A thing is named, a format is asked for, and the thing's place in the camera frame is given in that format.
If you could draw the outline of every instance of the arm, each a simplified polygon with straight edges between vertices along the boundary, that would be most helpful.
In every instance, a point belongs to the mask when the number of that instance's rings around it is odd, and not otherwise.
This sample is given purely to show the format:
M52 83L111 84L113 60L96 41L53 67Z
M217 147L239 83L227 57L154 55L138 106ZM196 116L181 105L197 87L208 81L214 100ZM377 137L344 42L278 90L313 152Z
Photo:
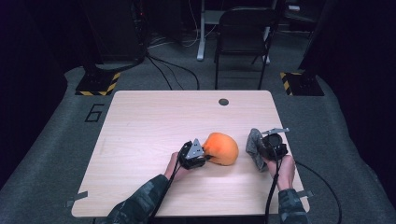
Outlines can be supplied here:
M276 163L263 158L268 165L268 169L272 177L276 173ZM295 161L292 156L286 155L282 159L282 165L279 169L279 177L277 180L277 188L279 189L279 218L282 224L293 223L311 223L308 214L303 208L303 204L293 188L293 179L295 172Z
M177 162L177 152L172 154L171 160L163 175L157 175L149 182L140 187L130 198L117 204L108 214L101 224L109 223L147 223L149 215L152 213L157 203L160 201L164 191L168 186ZM175 180L179 180L189 171L181 167Z

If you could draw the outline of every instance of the wooden table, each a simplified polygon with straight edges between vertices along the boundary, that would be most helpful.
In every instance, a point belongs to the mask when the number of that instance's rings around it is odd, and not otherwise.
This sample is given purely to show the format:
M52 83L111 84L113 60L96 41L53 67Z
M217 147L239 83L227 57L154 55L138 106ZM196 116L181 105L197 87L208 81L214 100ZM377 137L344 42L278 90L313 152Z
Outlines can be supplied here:
M227 99L228 105L220 105ZM172 184L158 217L263 215L272 177L246 153L251 128L282 128L269 91L118 91L108 110L75 201L75 217L105 217L152 177L172 152L214 132L230 135L239 156L231 166L207 162ZM293 134L292 127L288 134ZM285 134L280 134L288 144ZM296 172L293 186L303 189ZM306 198L304 208L309 210ZM270 213L277 213L277 189Z

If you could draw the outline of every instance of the person's right hand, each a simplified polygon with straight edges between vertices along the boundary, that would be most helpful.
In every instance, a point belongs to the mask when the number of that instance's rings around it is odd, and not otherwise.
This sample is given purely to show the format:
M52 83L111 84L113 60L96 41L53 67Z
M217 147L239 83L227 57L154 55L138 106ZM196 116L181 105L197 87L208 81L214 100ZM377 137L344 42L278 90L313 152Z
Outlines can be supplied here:
M276 162L268 161L265 158L262 158L265 163L267 163L268 169L270 171L271 177L274 178L276 174ZM279 177L277 179L277 188L279 191L283 189L292 189L293 188L293 179L295 173L295 161L291 155L286 155L282 159L282 165L279 169Z

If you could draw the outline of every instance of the person's left hand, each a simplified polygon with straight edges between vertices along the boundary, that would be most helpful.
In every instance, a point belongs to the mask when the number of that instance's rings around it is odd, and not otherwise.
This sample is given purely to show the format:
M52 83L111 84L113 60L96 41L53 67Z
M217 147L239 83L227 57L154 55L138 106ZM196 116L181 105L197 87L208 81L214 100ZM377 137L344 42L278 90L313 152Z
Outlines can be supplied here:
M166 167L165 173L163 174L164 176L166 176L166 178L170 179L171 175L175 169L175 164L177 162L177 154L178 152L174 152L172 153L171 156L171 160L168 163L168 166ZM183 178L185 175L189 174L191 172L191 170L186 170L184 167L180 167L180 169L178 169L174 180L179 180L181 178Z

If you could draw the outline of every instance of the dark background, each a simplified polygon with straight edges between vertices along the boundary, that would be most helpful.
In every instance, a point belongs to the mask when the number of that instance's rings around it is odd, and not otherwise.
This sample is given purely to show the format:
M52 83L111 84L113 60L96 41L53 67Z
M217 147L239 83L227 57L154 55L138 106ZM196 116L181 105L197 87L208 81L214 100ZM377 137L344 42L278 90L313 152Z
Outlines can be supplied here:
M187 1L182 2L180 15L189 23L186 12L190 9ZM226 2L226 7L247 3ZM191 4L199 18L200 1ZM218 7L215 3L207 6ZM331 86L351 139L395 206L394 8L390 1L329 0L302 68L314 67ZM64 73L82 66L80 50L86 50L93 62L102 59L77 0L6 0L1 1L0 10L3 186L63 99ZM78 21L77 27L70 26L66 19L70 16ZM79 43L84 44L80 50L71 36L72 28L80 31Z

